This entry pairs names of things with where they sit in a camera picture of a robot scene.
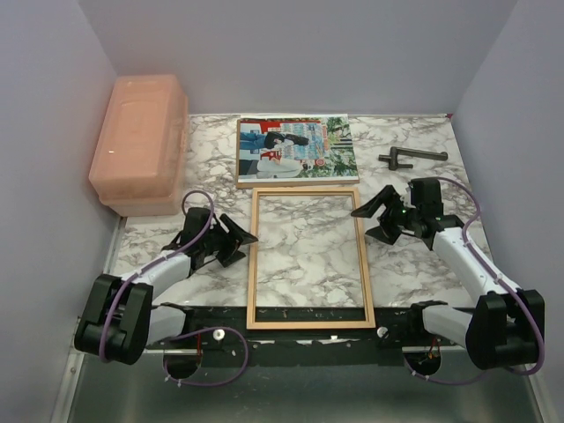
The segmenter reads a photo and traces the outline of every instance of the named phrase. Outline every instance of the magazine cover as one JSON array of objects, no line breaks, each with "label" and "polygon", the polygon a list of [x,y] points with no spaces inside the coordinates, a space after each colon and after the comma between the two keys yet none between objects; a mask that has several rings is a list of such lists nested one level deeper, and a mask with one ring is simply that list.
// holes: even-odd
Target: magazine cover
[{"label": "magazine cover", "polygon": [[249,116],[237,126],[237,188],[359,181],[347,115]]}]

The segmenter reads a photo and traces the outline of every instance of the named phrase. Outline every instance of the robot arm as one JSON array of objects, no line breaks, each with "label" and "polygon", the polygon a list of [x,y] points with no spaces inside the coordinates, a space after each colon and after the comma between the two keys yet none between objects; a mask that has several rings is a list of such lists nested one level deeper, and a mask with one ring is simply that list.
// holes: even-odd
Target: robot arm
[{"label": "robot arm", "polygon": [[[421,239],[456,274],[476,305],[468,314],[441,301],[427,301],[412,306],[416,330],[425,331],[464,347],[472,362],[481,369],[529,364],[537,361],[538,345],[531,325],[515,300],[496,283],[463,240],[463,223],[455,215],[444,215],[440,183],[435,178],[414,179],[408,194],[398,195],[386,186],[371,201],[352,212],[357,218],[371,218],[377,210],[379,226],[369,229],[368,236],[394,244],[401,234]],[[542,296],[535,290],[525,291],[507,278],[468,237],[479,256],[508,288],[517,293],[544,336]]]},{"label": "robot arm", "polygon": [[221,265],[227,267],[245,257],[239,251],[240,246],[258,241],[227,215],[223,214],[219,219],[214,215],[213,223],[199,241],[181,254],[171,256],[170,250],[180,249],[193,240],[209,217],[208,209],[190,208],[184,228],[159,256],[143,266],[144,272],[138,268],[120,276],[102,274],[97,277],[78,323],[75,347],[86,353],[98,354],[110,305],[124,281],[134,274],[138,277],[125,288],[119,307],[112,316],[105,347],[108,359],[133,364],[146,345],[185,332],[189,326],[190,310],[168,303],[153,306],[153,300],[209,263],[204,261],[206,257],[215,256]]}]

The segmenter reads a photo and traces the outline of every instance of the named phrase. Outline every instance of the orange plastic container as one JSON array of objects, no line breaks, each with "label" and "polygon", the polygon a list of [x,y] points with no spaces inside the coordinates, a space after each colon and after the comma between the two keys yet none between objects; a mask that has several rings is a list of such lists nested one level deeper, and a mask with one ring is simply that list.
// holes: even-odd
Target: orange plastic container
[{"label": "orange plastic container", "polygon": [[89,176],[103,204],[121,216],[180,211],[187,114],[174,75],[117,79]]}]

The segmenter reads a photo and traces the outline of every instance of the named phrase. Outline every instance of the empty picture frame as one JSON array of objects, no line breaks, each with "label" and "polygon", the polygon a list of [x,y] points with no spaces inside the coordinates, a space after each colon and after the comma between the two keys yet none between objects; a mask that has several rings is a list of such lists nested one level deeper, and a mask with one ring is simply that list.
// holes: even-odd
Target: empty picture frame
[{"label": "empty picture frame", "polygon": [[[259,200],[261,197],[283,196],[348,196],[352,200],[352,209],[361,206],[359,191],[356,188],[318,187],[318,188],[255,188],[253,190],[250,232],[258,236]],[[309,330],[309,329],[369,329],[375,327],[374,305],[370,276],[368,274],[367,251],[364,242],[364,228],[361,219],[354,219],[356,243],[359,255],[360,284],[364,305],[365,320],[358,321],[312,321],[312,322],[258,322],[256,320],[256,283],[258,274],[259,242],[251,244],[249,251],[249,296],[247,302],[247,329],[250,330]]]}]

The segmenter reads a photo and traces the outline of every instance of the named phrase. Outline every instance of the gray wall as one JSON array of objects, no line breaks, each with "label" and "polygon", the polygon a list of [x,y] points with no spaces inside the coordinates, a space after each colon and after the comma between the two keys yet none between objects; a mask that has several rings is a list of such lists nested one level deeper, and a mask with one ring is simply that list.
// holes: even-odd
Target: gray wall
[{"label": "gray wall", "polygon": [[520,0],[454,129],[496,263],[546,300],[545,377],[564,417],[564,3]]},{"label": "gray wall", "polygon": [[453,112],[516,0],[79,0],[118,74],[193,113]]},{"label": "gray wall", "polygon": [[115,217],[87,181],[115,72],[74,0],[0,12],[0,421],[48,421]]}]

